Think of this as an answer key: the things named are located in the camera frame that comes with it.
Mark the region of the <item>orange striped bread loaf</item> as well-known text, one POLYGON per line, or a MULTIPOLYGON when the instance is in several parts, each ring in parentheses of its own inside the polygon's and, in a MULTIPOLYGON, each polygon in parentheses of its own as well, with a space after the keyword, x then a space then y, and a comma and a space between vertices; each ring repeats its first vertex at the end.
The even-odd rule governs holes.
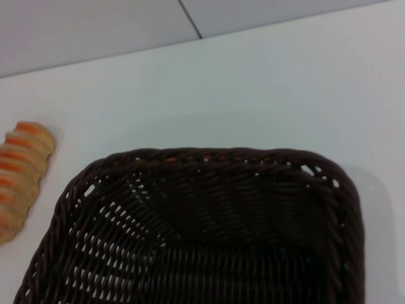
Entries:
POLYGON ((47 173, 56 140, 38 122, 20 121, 0 142, 0 246, 23 228, 47 173))

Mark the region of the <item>dark brown woven basket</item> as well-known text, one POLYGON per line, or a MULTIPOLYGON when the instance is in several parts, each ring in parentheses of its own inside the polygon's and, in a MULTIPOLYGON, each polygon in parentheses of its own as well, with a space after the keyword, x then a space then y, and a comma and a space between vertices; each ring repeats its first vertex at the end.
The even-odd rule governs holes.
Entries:
POLYGON ((365 304, 352 180, 296 149, 136 149, 65 187, 13 304, 365 304))

